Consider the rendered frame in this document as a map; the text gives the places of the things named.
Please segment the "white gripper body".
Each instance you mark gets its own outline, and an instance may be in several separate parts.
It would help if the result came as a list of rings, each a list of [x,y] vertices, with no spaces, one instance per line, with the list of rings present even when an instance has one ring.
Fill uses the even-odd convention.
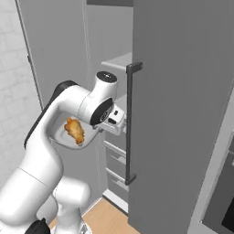
[[[125,121],[118,122],[116,124],[105,121],[105,122],[100,123],[98,127],[108,133],[112,133],[114,135],[120,135],[123,128],[125,127]]]

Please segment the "grey freezer drawer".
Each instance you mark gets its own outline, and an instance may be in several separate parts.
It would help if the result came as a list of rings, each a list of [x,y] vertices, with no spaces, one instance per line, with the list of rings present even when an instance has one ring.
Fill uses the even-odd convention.
[[[104,145],[106,147],[107,154],[111,157],[115,158],[117,161],[126,164],[126,153],[124,150],[120,149],[119,147],[105,141]]]
[[[125,184],[125,180],[122,177],[120,177],[119,175],[117,175],[116,173],[114,173],[109,168],[106,168],[106,172],[107,172],[108,179],[112,183],[114,183],[117,186],[121,187],[125,191],[129,191],[129,187]]]

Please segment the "golden chicken drumstick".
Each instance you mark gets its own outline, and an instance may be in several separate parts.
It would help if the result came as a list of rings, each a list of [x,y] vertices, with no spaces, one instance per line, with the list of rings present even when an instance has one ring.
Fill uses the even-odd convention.
[[[64,129],[68,132],[68,135],[75,139],[76,144],[82,144],[84,142],[84,130],[78,119],[68,118]]]

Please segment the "pale grey meat container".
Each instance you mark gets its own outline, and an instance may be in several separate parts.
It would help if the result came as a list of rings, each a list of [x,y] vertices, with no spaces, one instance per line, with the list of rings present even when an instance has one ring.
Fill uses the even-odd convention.
[[[50,138],[57,144],[62,145],[68,149],[79,150],[87,147],[99,132],[99,128],[93,128],[91,125],[79,120],[81,128],[84,130],[84,141],[77,144],[74,137],[68,134],[64,125],[67,124],[67,119],[76,120],[75,116],[67,112],[61,113],[56,121],[52,124]]]

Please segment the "grey freezer rack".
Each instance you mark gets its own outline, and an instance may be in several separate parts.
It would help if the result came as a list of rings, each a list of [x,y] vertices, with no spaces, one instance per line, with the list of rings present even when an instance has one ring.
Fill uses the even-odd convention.
[[[117,58],[112,58],[112,59],[103,61],[101,64],[102,66],[105,66],[108,68],[126,71],[126,67],[130,65],[132,61],[133,61],[133,53],[130,52],[125,55],[119,56]]]

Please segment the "wide grey fridge door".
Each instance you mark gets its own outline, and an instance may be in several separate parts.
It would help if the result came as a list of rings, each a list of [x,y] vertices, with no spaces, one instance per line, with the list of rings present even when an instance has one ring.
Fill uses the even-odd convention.
[[[134,0],[129,223],[187,234],[234,80],[234,0]]]

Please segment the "grey fridge body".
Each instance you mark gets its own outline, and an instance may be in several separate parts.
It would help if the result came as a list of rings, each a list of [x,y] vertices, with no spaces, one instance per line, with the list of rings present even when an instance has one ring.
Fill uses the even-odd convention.
[[[90,46],[90,65],[93,72],[107,70],[118,79],[117,105],[126,108],[126,72],[102,66],[102,62],[132,52],[133,9],[123,6],[87,5],[86,26]],[[128,212],[128,191],[112,183],[107,176],[109,168],[118,176],[125,178],[125,165],[107,154],[104,142],[107,141],[125,152],[125,134],[99,133],[96,138],[96,161],[98,164],[99,190],[108,202]]]

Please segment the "narrow grey fridge door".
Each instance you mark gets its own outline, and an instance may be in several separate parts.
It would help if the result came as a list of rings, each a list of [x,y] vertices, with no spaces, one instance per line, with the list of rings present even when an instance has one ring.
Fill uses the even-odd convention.
[[[39,102],[44,107],[56,86],[73,80],[92,88],[83,25],[83,0],[16,0],[27,42],[28,56]],[[94,196],[102,193],[100,138],[81,150],[57,146],[64,174],[91,186]]]

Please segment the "grey oven with dark window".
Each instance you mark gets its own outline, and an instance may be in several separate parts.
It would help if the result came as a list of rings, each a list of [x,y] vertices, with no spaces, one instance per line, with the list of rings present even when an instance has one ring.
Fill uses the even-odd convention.
[[[234,132],[234,86],[229,90],[223,108],[203,137],[203,145],[196,164],[196,193],[190,210],[190,223],[186,234],[218,234],[221,221],[231,199],[230,182],[224,180],[229,171],[222,172],[229,154]]]

